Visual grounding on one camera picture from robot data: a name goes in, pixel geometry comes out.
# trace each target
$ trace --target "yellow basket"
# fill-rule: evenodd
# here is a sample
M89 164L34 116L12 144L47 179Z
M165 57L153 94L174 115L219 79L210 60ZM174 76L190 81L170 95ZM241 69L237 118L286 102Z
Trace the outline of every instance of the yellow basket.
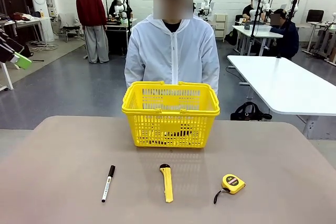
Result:
M133 83L122 112L136 146L203 148L220 109L210 85L160 81Z

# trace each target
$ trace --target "white tower air conditioner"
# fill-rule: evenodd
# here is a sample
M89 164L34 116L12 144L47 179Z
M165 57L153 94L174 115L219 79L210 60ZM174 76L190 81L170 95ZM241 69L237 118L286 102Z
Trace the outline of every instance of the white tower air conditioner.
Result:
M39 12L42 10L44 13L44 16L49 18L49 12L48 12L46 0L33 0L33 5L34 5L34 10L36 12ZM42 23L43 34L46 40L54 41L54 33L52 31L53 29L51 27L50 19L42 20L41 23Z

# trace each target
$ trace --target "red jacket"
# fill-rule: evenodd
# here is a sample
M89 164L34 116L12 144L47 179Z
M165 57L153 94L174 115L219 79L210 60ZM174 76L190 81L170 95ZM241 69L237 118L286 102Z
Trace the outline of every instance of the red jacket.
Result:
M102 0L77 0L77 13L83 26L102 26L107 24Z

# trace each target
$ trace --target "floor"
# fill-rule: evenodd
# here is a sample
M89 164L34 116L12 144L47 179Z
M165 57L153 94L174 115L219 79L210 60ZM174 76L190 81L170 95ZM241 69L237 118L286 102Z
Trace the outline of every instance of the floor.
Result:
M68 43L63 40L56 39L52 44L57 45L58 48L52 51L39 51L33 52L34 55L30 58L31 60L44 60L44 62L34 61L33 64L26 70L16 69L13 64L7 63L7 69L12 82L21 80L22 78L34 73L35 71L41 69L42 67L52 63L53 61L61 58L62 56L68 54L69 52L84 45L84 41L81 39L70 39ZM5 84L5 77L0 69L0 84Z
M219 120L228 120L230 114L246 101L247 87L238 85L239 79L226 72L229 65L227 55L235 55L233 47L218 42L220 57L220 80L218 98L221 114ZM124 80L125 59L112 57L107 64L90 65L83 56L84 47L80 47L64 57L31 73L14 83L15 90L0 92L0 149L5 155L16 142L21 141L45 118L53 115L85 115L85 116L121 116L122 98L126 91ZM336 67L326 62L307 57L299 52L294 62L327 81L336 84ZM268 108L260 98L254 102L263 112ZM273 121L288 122L303 130L304 124L296 116L272 113ZM336 167L336 118L321 117L314 130L313 145ZM6 141L13 134L13 141Z

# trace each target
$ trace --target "marker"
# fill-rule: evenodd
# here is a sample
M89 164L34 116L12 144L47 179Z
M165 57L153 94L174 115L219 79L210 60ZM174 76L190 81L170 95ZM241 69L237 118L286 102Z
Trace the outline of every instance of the marker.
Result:
M109 171L109 175L107 177L107 181L106 181L106 185L105 185L105 190L104 190L103 198L101 199L101 202L103 202L103 203L106 201L107 192L109 191L111 179L113 177L115 169L116 169L116 167L114 165L111 165L111 168L110 168L110 171Z

